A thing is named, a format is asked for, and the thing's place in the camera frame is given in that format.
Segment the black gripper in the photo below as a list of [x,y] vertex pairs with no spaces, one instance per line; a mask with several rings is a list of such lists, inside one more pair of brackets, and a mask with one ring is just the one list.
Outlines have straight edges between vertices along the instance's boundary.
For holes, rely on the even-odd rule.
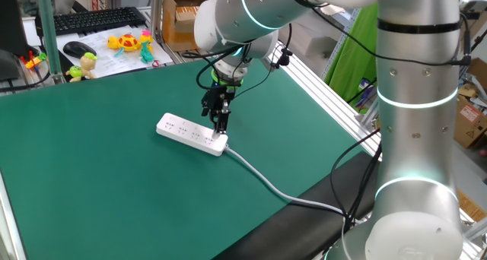
[[214,125],[214,133],[225,135],[228,127],[228,119],[231,114],[229,102],[235,98],[235,87],[214,84],[205,92],[201,100],[201,116],[209,116]]

